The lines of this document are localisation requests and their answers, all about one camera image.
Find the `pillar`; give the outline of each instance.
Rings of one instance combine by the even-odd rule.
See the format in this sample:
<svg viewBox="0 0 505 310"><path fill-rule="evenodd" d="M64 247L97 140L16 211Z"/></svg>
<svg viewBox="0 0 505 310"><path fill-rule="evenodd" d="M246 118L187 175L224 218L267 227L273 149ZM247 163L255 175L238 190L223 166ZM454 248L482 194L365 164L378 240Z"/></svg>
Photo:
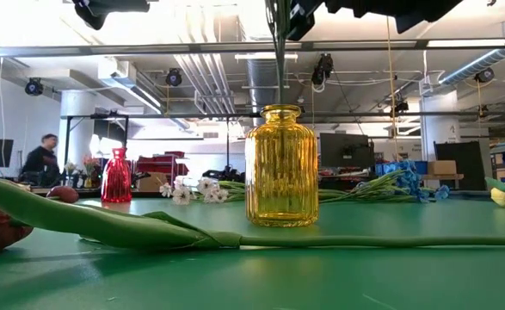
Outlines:
<svg viewBox="0 0 505 310"><path fill-rule="evenodd" d="M83 91L64 91L61 97L61 115L92 115L95 113L95 95ZM94 121L74 118L71 121L68 160L83 169L84 155L90 155L89 143L94 134ZM58 162L61 170L65 166L67 120L59 123Z"/></svg>
<svg viewBox="0 0 505 310"><path fill-rule="evenodd" d="M457 110L457 91L445 95L424 96L421 112L444 112ZM435 160L435 143L460 142L458 116L421 117L422 159Z"/></svg>

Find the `glass vase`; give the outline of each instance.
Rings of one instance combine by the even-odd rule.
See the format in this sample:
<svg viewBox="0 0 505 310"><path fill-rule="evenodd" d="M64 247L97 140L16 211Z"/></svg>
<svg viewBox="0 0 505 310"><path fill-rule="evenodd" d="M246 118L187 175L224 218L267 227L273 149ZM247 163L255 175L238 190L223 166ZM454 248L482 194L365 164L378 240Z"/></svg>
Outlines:
<svg viewBox="0 0 505 310"><path fill-rule="evenodd" d="M300 108L269 105L246 138L246 215L260 226L308 226L318 219L317 138L296 123Z"/></svg>
<svg viewBox="0 0 505 310"><path fill-rule="evenodd" d="M114 148L103 172L102 202L129 202L132 200L132 176L125 148Z"/></svg>

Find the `person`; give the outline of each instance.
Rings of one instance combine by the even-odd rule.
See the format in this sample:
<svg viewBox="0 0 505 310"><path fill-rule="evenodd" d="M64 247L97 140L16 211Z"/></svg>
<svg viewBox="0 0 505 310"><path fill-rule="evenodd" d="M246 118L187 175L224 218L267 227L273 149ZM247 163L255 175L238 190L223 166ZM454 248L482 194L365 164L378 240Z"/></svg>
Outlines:
<svg viewBox="0 0 505 310"><path fill-rule="evenodd" d="M58 138L49 133L42 137L41 146L33 149L27 156L27 162L22 166L21 180L50 187L59 181L59 166L53 149Z"/></svg>

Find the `yellow glass vase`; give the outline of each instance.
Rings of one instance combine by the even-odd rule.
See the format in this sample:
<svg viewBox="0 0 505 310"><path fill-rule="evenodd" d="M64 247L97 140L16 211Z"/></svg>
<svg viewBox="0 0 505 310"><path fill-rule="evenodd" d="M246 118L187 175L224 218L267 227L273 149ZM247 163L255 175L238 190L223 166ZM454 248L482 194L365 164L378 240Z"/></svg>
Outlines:
<svg viewBox="0 0 505 310"><path fill-rule="evenodd" d="M260 226L308 226L319 216L317 138L300 108L269 105L246 138L246 215Z"/></svg>

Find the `green table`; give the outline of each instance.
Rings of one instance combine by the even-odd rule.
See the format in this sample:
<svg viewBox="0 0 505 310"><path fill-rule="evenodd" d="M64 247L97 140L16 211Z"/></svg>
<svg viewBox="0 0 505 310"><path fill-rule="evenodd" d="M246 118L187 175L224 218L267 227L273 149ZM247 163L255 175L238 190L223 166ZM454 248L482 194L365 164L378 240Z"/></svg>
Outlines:
<svg viewBox="0 0 505 310"><path fill-rule="evenodd" d="M241 202L136 199L111 208L164 210L249 236L505 236L505 209L490 201L333 203L321 206L315 226L290 229L252 226ZM505 248L144 255L36 230L0 254L0 309L505 309Z"/></svg>

